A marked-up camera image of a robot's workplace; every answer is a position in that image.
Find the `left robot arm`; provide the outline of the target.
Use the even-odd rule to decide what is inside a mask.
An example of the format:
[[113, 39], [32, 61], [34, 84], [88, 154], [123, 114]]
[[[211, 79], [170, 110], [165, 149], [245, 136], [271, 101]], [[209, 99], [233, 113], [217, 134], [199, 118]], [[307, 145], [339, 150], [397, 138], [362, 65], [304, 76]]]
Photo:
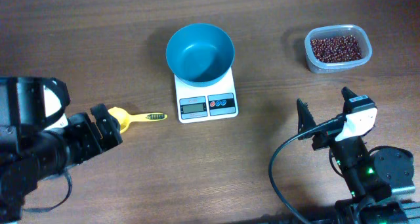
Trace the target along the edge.
[[123, 142], [119, 122], [104, 104], [67, 119], [67, 85], [56, 78], [1, 77], [1, 222], [20, 221], [25, 197], [39, 181], [69, 169]]

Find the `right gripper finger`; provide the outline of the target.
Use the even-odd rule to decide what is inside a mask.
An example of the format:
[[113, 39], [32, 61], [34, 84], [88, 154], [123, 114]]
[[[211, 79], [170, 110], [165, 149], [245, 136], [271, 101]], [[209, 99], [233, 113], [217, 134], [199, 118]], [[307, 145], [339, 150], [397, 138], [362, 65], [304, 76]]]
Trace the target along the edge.
[[348, 87], [343, 87], [341, 94], [344, 98], [343, 114], [352, 114], [358, 110], [358, 96]]
[[300, 137], [298, 140], [309, 139], [313, 137], [317, 131], [316, 122], [310, 110], [308, 104], [303, 102], [301, 99], [297, 99], [297, 113], [298, 113], [298, 134]]

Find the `yellow measuring scoop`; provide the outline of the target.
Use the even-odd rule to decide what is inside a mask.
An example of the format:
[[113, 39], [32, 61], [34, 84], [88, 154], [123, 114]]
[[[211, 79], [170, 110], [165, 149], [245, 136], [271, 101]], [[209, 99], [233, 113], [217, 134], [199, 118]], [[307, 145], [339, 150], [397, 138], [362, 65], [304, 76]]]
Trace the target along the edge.
[[162, 112], [130, 114], [125, 109], [119, 107], [108, 109], [108, 113], [120, 124], [120, 133], [126, 132], [133, 122], [158, 122], [167, 119], [167, 114]]

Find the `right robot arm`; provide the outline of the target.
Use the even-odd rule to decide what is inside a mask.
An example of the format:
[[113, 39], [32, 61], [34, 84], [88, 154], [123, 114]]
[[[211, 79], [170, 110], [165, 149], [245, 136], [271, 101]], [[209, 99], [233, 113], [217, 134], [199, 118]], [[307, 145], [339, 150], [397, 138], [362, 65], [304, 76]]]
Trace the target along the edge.
[[297, 100], [298, 133], [312, 139], [312, 149], [329, 148], [349, 191], [356, 200], [376, 202], [415, 192], [413, 154], [393, 146], [366, 148], [362, 137], [374, 127], [378, 109], [367, 95], [341, 90], [343, 112], [316, 124], [308, 105]]

